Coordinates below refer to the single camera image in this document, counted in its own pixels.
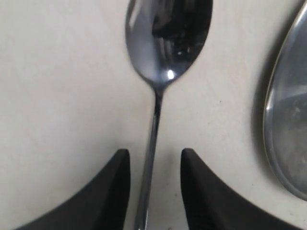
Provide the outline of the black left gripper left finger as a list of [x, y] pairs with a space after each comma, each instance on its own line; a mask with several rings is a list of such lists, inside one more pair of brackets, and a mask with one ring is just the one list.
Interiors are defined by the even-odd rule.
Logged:
[[22, 230], [122, 230], [130, 197], [130, 153], [118, 149], [78, 193]]

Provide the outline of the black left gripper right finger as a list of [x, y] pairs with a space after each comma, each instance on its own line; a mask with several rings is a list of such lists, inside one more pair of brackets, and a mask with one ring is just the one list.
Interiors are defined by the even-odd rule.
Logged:
[[181, 193], [190, 230], [295, 230], [225, 184], [189, 148], [181, 153]]

